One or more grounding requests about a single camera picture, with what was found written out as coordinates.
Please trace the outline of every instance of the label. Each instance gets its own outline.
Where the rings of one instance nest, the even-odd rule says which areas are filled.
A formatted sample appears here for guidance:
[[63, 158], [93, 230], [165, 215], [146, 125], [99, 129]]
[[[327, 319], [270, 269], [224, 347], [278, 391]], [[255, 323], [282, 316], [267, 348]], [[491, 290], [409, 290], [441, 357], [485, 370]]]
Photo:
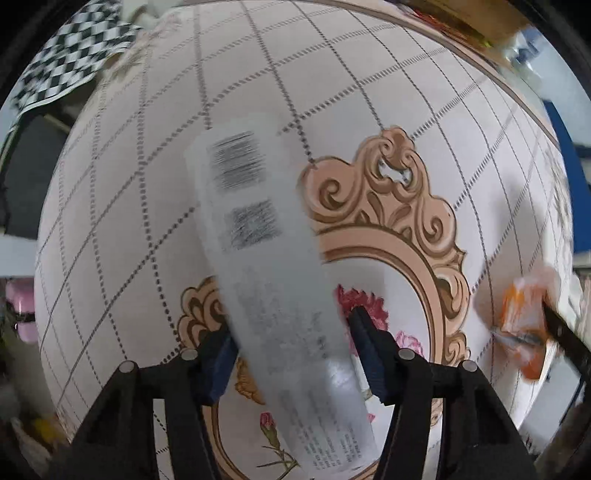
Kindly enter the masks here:
[[199, 135], [185, 158], [229, 324], [290, 453], [311, 477], [377, 457], [345, 326], [276, 122]]

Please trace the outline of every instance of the white wall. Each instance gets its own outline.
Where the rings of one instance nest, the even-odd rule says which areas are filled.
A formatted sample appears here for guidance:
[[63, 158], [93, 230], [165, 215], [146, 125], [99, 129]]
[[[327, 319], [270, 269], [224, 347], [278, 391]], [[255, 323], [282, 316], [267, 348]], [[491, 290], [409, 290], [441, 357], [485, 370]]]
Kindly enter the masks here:
[[554, 103], [573, 142], [591, 147], [591, 100], [572, 70], [547, 41], [531, 66], [542, 79], [537, 93]]
[[37, 242], [0, 235], [0, 277], [33, 277]]

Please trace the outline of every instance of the barcode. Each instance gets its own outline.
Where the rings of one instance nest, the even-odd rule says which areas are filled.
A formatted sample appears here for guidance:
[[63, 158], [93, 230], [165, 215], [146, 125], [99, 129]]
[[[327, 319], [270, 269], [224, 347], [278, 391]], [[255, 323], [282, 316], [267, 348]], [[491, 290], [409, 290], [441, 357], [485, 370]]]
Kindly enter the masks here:
[[252, 132], [225, 138], [209, 151], [218, 191], [244, 189], [265, 179], [263, 156]]
[[277, 213], [270, 200], [234, 208], [228, 214], [232, 247], [240, 250], [281, 235]]

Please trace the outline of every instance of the pink flower print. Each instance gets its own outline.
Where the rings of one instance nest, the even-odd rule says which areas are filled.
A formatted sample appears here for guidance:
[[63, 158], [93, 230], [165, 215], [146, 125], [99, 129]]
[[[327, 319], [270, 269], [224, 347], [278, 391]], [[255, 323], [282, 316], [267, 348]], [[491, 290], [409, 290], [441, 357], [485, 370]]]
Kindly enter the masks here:
[[407, 335], [402, 330], [400, 330], [394, 337], [394, 340], [396, 340], [396, 343], [400, 348], [410, 348], [415, 353], [424, 357], [423, 346], [416, 337], [413, 337], [412, 335]]

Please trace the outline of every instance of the tablecloth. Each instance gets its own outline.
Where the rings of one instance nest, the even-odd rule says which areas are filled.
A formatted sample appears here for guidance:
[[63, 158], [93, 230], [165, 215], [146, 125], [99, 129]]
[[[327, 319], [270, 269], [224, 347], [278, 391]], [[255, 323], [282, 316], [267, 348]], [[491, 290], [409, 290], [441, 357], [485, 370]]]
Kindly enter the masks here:
[[[544, 263], [567, 294], [564, 164], [551, 127], [433, 38], [334, 6], [232, 1], [172, 10], [128, 50], [72, 129], [40, 224], [41, 360], [70, 434], [123, 360], [167, 362], [226, 321], [183, 153], [200, 132], [252, 112], [274, 119], [290, 152], [286, 174], [341, 312], [364, 305], [430, 361], [473, 359], [521, 424], [540, 385], [489, 328], [510, 282]], [[392, 408], [366, 393], [381, 447]], [[272, 412], [242, 355], [204, 413], [228, 477], [308, 478], [293, 463], [261, 466], [286, 446], [281, 426], [269, 443]], [[440, 416], [434, 401], [426, 478]], [[161, 404], [154, 421], [170, 479]]]

